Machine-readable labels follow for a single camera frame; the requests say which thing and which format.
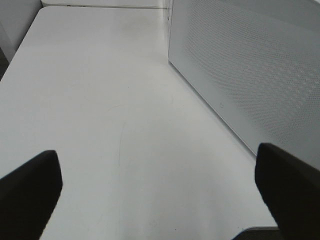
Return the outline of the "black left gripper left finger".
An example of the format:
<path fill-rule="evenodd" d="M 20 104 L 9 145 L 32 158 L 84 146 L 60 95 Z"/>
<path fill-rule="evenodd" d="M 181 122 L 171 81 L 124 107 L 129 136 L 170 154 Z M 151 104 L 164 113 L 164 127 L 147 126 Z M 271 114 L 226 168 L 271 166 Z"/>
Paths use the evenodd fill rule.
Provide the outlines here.
<path fill-rule="evenodd" d="M 0 180 L 0 238 L 38 240 L 63 188 L 57 152 L 45 150 Z"/>

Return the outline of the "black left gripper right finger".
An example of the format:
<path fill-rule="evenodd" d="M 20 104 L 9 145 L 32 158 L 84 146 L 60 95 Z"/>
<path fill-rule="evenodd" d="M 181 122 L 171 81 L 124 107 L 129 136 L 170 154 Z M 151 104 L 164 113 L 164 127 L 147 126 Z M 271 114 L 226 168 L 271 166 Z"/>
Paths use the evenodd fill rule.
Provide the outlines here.
<path fill-rule="evenodd" d="M 271 143 L 258 147 L 254 181 L 286 240 L 320 238 L 320 172 Z"/>

